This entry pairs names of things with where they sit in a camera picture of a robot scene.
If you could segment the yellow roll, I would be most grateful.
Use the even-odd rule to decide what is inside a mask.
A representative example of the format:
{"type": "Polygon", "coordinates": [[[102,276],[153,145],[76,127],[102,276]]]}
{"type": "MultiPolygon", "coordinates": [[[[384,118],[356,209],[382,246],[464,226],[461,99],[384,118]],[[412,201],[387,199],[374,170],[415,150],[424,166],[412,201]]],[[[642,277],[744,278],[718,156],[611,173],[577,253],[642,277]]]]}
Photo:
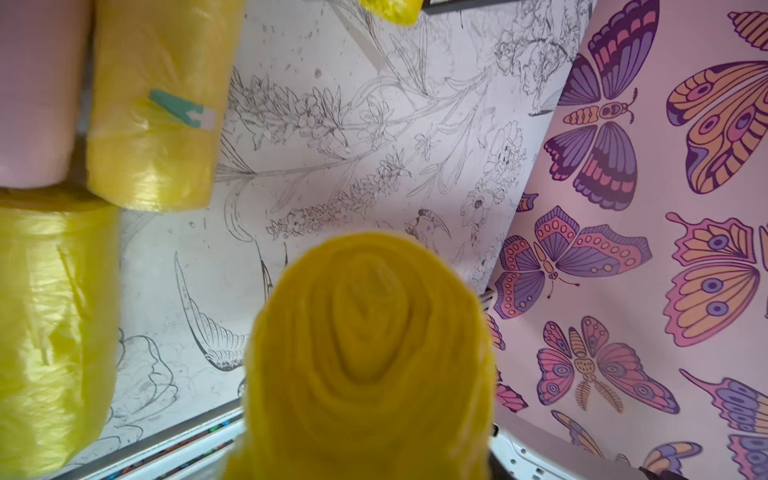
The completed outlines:
{"type": "Polygon", "coordinates": [[[225,479],[487,479],[496,371],[479,298],[386,232],[308,250],[257,315],[225,479]]]}
{"type": "Polygon", "coordinates": [[[243,1],[98,1],[87,187],[124,209],[206,207],[243,1]]]}
{"type": "Polygon", "coordinates": [[[361,6],[377,16],[399,26],[410,26],[418,21],[422,0],[360,0],[361,6]]]}
{"type": "Polygon", "coordinates": [[[82,187],[1,192],[1,475],[59,470],[116,386],[120,213],[82,187]]]}

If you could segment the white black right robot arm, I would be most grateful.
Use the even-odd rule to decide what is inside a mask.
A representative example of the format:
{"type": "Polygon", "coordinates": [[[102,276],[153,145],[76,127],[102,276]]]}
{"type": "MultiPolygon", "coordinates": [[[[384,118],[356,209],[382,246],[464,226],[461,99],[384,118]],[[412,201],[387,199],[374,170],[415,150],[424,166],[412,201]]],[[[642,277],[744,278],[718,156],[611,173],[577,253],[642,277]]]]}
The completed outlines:
{"type": "Polygon", "coordinates": [[[515,434],[495,424],[489,438],[493,479],[681,479],[685,459],[702,453],[692,442],[653,448],[642,464],[633,466],[622,455],[615,460],[572,445],[525,421],[515,434]]]}

